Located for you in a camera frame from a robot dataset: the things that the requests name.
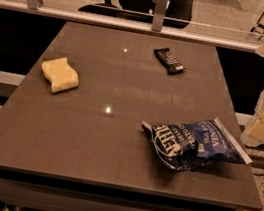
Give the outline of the yellow sponge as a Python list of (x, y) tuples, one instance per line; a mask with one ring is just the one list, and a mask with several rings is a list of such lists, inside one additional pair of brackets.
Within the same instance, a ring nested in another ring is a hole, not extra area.
[(79, 86), (77, 72), (68, 64), (66, 57), (42, 62), (42, 71), (51, 83), (53, 93)]

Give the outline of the black office chair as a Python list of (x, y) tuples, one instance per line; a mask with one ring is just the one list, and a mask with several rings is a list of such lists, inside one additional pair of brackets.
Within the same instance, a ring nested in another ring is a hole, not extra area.
[[(88, 4), (80, 11), (151, 23), (156, 13), (155, 0), (118, 0), (118, 6), (112, 0), (104, 0), (98, 4)], [(173, 28), (185, 28), (191, 21), (194, 0), (169, 0), (165, 9), (163, 25)]]

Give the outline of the blue chip bag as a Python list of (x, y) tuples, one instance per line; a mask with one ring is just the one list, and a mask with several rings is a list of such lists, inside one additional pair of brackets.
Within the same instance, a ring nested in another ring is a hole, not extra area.
[(143, 122), (141, 127), (161, 162), (174, 171), (189, 171), (222, 161), (252, 162), (217, 118), (190, 124), (149, 125)]

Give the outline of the black rxbar chocolate bar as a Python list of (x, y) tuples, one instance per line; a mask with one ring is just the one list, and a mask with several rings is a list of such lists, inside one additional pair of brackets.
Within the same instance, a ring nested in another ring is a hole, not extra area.
[(169, 48), (158, 48), (154, 50), (154, 55), (162, 64), (162, 66), (167, 70), (169, 75), (182, 73), (185, 71), (182, 63), (170, 53)]

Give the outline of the middle metal glass bracket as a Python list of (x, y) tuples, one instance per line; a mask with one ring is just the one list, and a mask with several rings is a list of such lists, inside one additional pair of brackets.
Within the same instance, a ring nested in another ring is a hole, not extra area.
[(165, 8), (167, 5), (168, 0), (157, 0), (156, 7), (154, 12), (153, 24), (152, 24), (152, 31), (159, 32), (162, 30), (163, 19)]

